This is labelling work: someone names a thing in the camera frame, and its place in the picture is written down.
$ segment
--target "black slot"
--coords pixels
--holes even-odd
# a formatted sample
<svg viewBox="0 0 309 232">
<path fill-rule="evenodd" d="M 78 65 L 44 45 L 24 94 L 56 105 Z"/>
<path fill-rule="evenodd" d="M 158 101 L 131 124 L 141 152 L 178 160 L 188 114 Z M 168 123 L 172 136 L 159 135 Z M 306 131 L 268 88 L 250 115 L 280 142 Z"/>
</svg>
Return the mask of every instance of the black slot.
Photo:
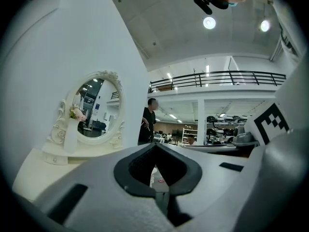
<svg viewBox="0 0 309 232">
<path fill-rule="evenodd" d="M 197 162 L 156 143 L 121 159 L 114 167 L 114 177 L 127 193 L 155 198 L 155 190 L 149 187 L 155 165 L 173 196 L 190 193 L 202 177 Z"/>
<path fill-rule="evenodd" d="M 48 217 L 59 224 L 63 224 L 87 189 L 88 187 L 84 185 L 75 185 L 51 210 Z"/>
<path fill-rule="evenodd" d="M 222 162 L 219 166 L 223 168 L 235 170 L 237 172 L 241 172 L 241 170 L 243 169 L 243 166 L 232 164 L 232 163 L 227 163 L 227 162 Z"/>
</svg>

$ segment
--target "ceiling light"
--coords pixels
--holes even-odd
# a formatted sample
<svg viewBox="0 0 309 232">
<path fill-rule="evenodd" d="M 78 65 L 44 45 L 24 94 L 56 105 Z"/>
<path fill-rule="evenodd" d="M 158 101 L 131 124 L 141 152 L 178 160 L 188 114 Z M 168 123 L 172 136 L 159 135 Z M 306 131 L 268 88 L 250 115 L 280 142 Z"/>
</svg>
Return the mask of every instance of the ceiling light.
<svg viewBox="0 0 309 232">
<path fill-rule="evenodd" d="M 262 21 L 262 23 L 261 23 L 261 30 L 262 30 L 263 32 L 266 32 L 266 31 L 269 30 L 269 28 L 270 28 L 269 22 L 266 21 L 266 20 Z"/>
<path fill-rule="evenodd" d="M 213 29 L 216 26 L 216 21 L 212 17 L 206 17 L 203 21 L 203 25 L 207 29 Z"/>
<path fill-rule="evenodd" d="M 177 119 L 173 114 L 170 114 L 169 116 L 171 116 L 174 119 Z"/>
<path fill-rule="evenodd" d="M 209 76 L 209 65 L 206 65 L 206 76 L 208 77 Z"/>
</svg>

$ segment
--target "ceiling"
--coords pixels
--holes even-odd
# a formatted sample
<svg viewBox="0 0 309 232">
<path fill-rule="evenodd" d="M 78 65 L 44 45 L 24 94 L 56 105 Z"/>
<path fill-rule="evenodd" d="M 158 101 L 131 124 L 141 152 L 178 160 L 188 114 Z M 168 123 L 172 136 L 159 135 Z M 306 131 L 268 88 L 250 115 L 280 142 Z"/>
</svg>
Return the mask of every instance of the ceiling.
<svg viewBox="0 0 309 232">
<path fill-rule="evenodd" d="M 265 105 L 268 100 L 262 99 L 230 99 L 205 101 L 205 116 L 218 116 L 226 113 L 227 116 L 254 115 L 256 110 Z M 169 114 L 173 114 L 183 123 L 194 123 L 198 120 L 197 101 L 159 102 L 159 109 L 155 116 L 161 122 L 177 122 Z"/>
<path fill-rule="evenodd" d="M 148 71 L 209 56 L 269 57 L 280 28 L 274 9 L 261 0 L 247 0 L 220 10 L 211 5 L 214 29 L 205 29 L 207 15 L 193 0 L 113 0 Z M 268 32 L 259 25 L 271 22 Z"/>
</svg>

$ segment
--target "metal railing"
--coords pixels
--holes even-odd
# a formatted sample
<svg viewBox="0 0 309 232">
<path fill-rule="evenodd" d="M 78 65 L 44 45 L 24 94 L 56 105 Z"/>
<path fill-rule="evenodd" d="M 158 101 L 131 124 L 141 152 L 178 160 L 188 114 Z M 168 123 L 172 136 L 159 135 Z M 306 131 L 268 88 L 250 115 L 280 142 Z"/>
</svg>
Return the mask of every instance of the metal railing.
<svg viewBox="0 0 309 232">
<path fill-rule="evenodd" d="M 172 79 L 164 79 L 150 82 L 148 93 L 155 90 L 168 91 L 180 87 L 205 87 L 213 84 L 220 85 L 282 85 L 286 76 L 271 72 L 254 71 L 220 71 L 220 72 L 202 72 L 190 75 L 176 76 Z"/>
<path fill-rule="evenodd" d="M 116 99 L 116 98 L 119 98 L 119 94 L 117 91 L 112 93 L 111 99 Z"/>
</svg>

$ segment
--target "man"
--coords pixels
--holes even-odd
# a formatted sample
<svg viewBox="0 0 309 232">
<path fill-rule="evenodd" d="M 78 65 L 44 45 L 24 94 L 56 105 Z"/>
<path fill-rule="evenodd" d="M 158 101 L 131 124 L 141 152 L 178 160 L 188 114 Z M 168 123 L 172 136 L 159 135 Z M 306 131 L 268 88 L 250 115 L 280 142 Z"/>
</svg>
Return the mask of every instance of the man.
<svg viewBox="0 0 309 232">
<path fill-rule="evenodd" d="M 80 91 L 83 89 L 83 86 L 81 86 L 78 91 L 76 92 L 73 102 L 73 105 L 77 105 L 79 107 L 79 109 L 82 111 L 84 108 L 84 99 L 82 97 L 82 95 L 80 94 Z"/>
<path fill-rule="evenodd" d="M 158 102 L 154 98 L 148 100 L 148 107 L 144 108 L 142 124 L 140 126 L 140 135 L 138 145 L 144 145 L 152 142 L 154 137 L 155 110 L 158 108 Z"/>
<path fill-rule="evenodd" d="M 189 145 L 191 145 L 191 146 L 194 146 L 194 145 L 197 145 L 197 143 L 196 143 L 196 141 L 195 141 L 195 139 L 194 139 L 194 136 L 193 135 L 188 135 L 188 143 L 189 143 Z"/>
<path fill-rule="evenodd" d="M 221 2 L 239 3 L 246 0 L 219 0 Z M 288 59 L 296 67 L 307 49 L 306 38 L 301 32 L 300 27 L 294 20 L 293 11 L 282 0 L 268 0 L 273 2 L 279 23 L 282 28 L 281 35 L 285 34 L 290 42 L 287 44 L 281 40 L 282 48 Z"/>
</svg>

